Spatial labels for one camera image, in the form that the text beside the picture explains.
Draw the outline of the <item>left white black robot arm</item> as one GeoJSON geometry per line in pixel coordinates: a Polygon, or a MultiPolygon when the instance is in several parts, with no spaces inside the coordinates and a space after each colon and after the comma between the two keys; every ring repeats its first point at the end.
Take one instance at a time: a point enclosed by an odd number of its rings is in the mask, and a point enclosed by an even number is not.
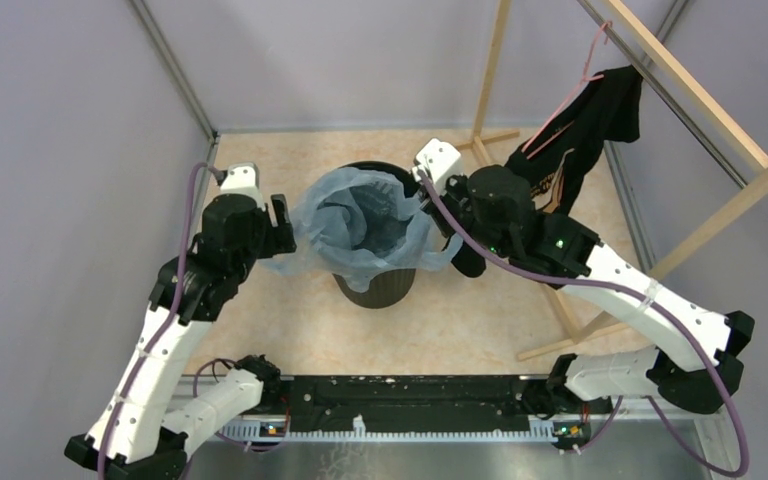
{"type": "Polygon", "coordinates": [[[262,355],[235,361],[184,407],[169,404],[192,354],[255,263],[295,249],[284,195],[273,195],[269,206],[247,194],[215,197],[193,243],[160,269],[112,399],[89,432],[68,440],[65,457],[101,479],[179,479],[233,417],[274,410],[280,370],[262,355]]]}

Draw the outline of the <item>black plastic trash bin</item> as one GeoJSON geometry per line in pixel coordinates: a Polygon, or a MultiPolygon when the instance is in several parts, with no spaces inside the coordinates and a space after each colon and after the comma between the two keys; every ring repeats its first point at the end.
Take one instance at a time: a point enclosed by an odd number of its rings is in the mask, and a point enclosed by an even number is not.
{"type": "Polygon", "coordinates": [[[337,169],[317,214],[316,252],[346,298],[382,309],[407,295],[430,252],[430,220],[405,169],[376,161],[337,169]]]}

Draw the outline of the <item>light blue plastic trash bag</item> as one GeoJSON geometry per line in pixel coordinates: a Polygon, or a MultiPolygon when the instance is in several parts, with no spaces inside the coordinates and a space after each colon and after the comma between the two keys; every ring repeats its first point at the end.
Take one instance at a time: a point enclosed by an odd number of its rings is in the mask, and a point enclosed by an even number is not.
{"type": "Polygon", "coordinates": [[[422,210],[412,175],[384,162],[356,162],[324,174],[289,217],[297,249],[266,260],[265,267],[282,276],[328,272],[358,293],[383,273],[440,271],[464,245],[457,235],[442,239],[422,210]]]}

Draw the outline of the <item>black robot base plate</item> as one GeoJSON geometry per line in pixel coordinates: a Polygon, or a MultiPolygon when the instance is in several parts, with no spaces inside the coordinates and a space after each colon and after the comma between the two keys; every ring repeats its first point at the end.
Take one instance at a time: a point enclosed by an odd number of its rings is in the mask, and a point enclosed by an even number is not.
{"type": "Polygon", "coordinates": [[[579,414],[582,400],[529,375],[297,375],[267,386],[244,417],[287,420],[292,433],[526,431],[532,418],[579,414]]]}

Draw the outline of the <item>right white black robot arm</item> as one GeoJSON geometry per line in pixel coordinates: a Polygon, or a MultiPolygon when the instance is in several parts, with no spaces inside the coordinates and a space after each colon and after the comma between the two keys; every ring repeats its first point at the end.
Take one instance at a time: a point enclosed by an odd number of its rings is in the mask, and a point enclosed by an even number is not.
{"type": "Polygon", "coordinates": [[[670,290],[592,229],[536,209],[526,181],[502,166],[471,175],[416,166],[412,173],[445,235],[511,274],[601,308],[647,339],[647,347],[633,351],[560,356],[546,382],[554,409],[635,396],[695,414],[735,411],[751,316],[708,310],[670,290]]]}

